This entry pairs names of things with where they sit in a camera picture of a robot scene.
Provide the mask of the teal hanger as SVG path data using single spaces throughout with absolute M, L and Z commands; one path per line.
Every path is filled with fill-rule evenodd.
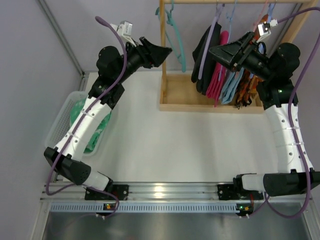
M 178 26 L 173 18 L 173 11 L 175 9 L 175 1 L 170 0 L 169 4 L 170 4 L 170 10 L 167 10 L 165 7 L 165 5 L 166 5 L 165 0 L 160 0 L 159 6 L 155 10 L 155 15 L 158 17 L 158 20 L 160 22 L 161 44 L 165 45 L 166 40 L 168 41 L 169 46 L 172 49 L 173 54 L 175 55 L 175 58 L 177 59 L 178 63 L 180 64 L 181 72 L 185 73 L 187 70 L 185 49 L 183 46 L 183 41 L 182 41 L 180 31 L 179 31 Z M 175 34 L 175 40 L 177 41 L 178 47 L 175 46 L 172 39 L 170 38 L 170 35 L 168 34 L 168 32 L 166 30 L 166 25 L 172 27 L 174 34 Z

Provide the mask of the lilac hanger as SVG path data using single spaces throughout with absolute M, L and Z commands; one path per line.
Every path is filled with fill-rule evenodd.
M 219 21 L 220 15 L 221 15 L 224 7 L 225 7 L 225 4 L 223 3 L 220 7 L 216 8 L 216 13 L 215 13 L 215 16 L 214 16 L 214 18 L 212 20 L 212 23 L 211 23 L 211 26 L 209 28 L 209 32 L 208 32 L 208 35 L 207 35 L 207 39 L 206 39 L 206 42 L 205 42 L 205 45 L 204 45 L 204 50 L 203 50 L 203 53 L 202 53 L 201 62 L 200 62 L 200 66 L 199 66 L 198 80 L 200 80 L 202 78 L 202 76 L 203 76 L 206 57 L 207 57 L 207 54 L 208 54 L 208 50 L 209 50 L 209 46 L 210 46 L 210 43 L 211 43 L 212 35 L 213 35 L 214 29 L 215 29 L 215 25 Z

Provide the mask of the green trousers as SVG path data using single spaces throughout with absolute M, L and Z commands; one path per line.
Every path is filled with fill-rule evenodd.
M 70 117 L 69 117 L 69 126 L 71 127 L 73 123 L 76 121 L 77 117 L 81 113 L 82 109 L 84 108 L 86 99 L 80 99 L 75 102 L 74 106 L 71 108 L 70 111 Z M 111 118 L 111 112 L 100 122 L 98 127 L 96 128 L 95 132 L 93 133 L 92 137 L 90 138 L 87 146 L 84 149 L 85 154 L 91 154 L 97 149 L 98 140 L 101 137 L 101 134 L 107 127 L 110 118 Z

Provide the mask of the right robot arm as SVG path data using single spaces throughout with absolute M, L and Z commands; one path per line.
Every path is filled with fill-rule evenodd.
M 213 59 L 235 72 L 245 69 L 260 79 L 256 91 L 262 101 L 275 141 L 276 173 L 245 173 L 233 183 L 241 191 L 265 192 L 271 197 L 305 194 L 320 184 L 320 173 L 310 162 L 298 120 L 298 98 L 291 81 L 300 65 L 300 50 L 292 43 L 280 44 L 271 57 L 258 51 L 253 32 L 240 39 L 211 47 Z

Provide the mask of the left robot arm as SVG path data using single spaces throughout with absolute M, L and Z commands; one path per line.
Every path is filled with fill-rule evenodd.
M 123 82 L 139 68 L 159 67 L 172 52 L 140 37 L 140 43 L 122 45 L 123 54 L 114 46 L 104 47 L 98 54 L 98 78 L 85 99 L 84 106 L 65 136 L 47 147 L 44 157 L 53 171 L 73 184 L 95 191 L 110 192 L 113 181 L 82 161 L 84 151 L 94 132 L 117 105 L 125 89 Z

